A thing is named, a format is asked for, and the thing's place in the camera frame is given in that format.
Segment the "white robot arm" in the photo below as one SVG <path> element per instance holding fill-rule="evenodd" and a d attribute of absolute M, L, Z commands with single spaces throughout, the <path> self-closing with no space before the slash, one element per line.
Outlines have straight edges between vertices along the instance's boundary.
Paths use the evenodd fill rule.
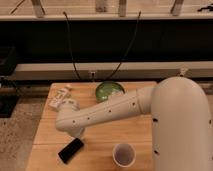
<path fill-rule="evenodd" d="M 61 105 L 56 129 L 78 137 L 92 125 L 152 115 L 153 171 L 213 171 L 213 114 L 203 89 L 170 77 L 94 106 Z"/>

